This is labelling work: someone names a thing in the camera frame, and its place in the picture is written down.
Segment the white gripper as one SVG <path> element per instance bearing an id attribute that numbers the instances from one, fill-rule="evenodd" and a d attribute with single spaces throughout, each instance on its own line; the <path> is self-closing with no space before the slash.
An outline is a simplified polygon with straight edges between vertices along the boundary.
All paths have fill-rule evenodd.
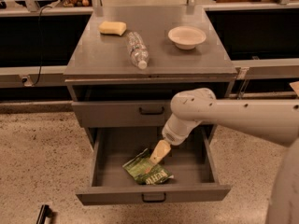
<path id="1" fill-rule="evenodd" d="M 199 121 L 180 119 L 172 114 L 162 130 L 164 140 L 157 143 L 149 160 L 154 164 L 158 164 L 170 152 L 171 145 L 181 145 L 199 124 Z"/>

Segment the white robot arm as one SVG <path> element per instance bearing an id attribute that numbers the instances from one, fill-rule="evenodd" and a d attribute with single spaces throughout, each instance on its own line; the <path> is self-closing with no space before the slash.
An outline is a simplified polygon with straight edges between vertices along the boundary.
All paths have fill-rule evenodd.
<path id="1" fill-rule="evenodd" d="M 299 224 L 299 109 L 296 100 L 218 99 L 207 88 L 177 93 L 163 139 L 150 156 L 160 162 L 172 146 L 203 122 L 221 125 L 287 147 L 268 204 L 265 224 Z"/>

